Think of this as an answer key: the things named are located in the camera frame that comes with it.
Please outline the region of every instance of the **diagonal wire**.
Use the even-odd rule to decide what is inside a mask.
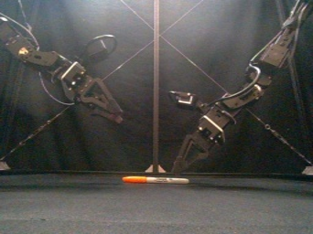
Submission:
[[[199,6],[202,3],[203,3],[203,1],[205,0],[201,0],[197,4],[195,4],[195,6],[182,15],[182,17],[171,24],[171,26],[162,32],[162,34],[182,20],[182,18],[194,10],[194,8],[197,7],[197,6]],[[120,0],[120,2],[126,5],[126,7],[131,10],[131,12],[135,14],[135,16],[143,21],[143,23],[150,27],[150,29],[154,31],[154,28],[152,28],[152,26],[150,25],[150,23],[144,20],[144,18],[138,14],[138,12],[124,3],[124,1],[123,0]],[[102,80],[106,80],[122,67],[123,67],[123,65],[128,62],[128,61],[131,61],[134,58],[135,58],[135,56],[148,47],[148,45],[151,44],[154,42],[154,40],[151,40],[151,42],[142,48],[142,49],[139,49],[138,51],[136,51],[136,53],[107,74],[107,76],[106,77],[103,77],[102,78]]]

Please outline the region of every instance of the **table surface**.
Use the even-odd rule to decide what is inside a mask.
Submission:
[[[1,175],[0,233],[313,233],[313,182],[183,176]]]

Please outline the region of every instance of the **black backdrop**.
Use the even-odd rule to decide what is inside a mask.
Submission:
[[[24,0],[27,21],[43,51],[75,59],[94,37],[112,34],[119,46],[110,58],[87,67],[100,77],[124,110],[123,123],[68,109],[27,145],[7,157],[16,169],[144,171],[155,152],[171,169],[182,140],[199,114],[175,107],[167,92],[197,93],[206,102],[243,83],[249,60],[279,30],[294,1],[160,0],[159,87],[154,86],[152,0]],[[19,1],[0,11],[23,23]],[[263,123],[312,158],[312,17],[296,53],[298,83],[289,70],[274,79],[262,99],[226,130],[226,144],[191,167],[195,172],[300,173],[306,164]],[[64,106],[44,92],[36,72],[1,49],[1,156]],[[59,85],[45,80],[63,101]],[[154,91],[159,91],[159,128],[152,132]]]

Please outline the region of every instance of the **black mat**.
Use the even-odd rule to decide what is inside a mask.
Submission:
[[[312,233],[309,181],[122,175],[0,176],[0,233]]]

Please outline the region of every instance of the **orange marker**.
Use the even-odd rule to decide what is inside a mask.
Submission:
[[[190,180],[184,178],[127,176],[122,178],[124,183],[152,183],[152,184],[189,184]]]

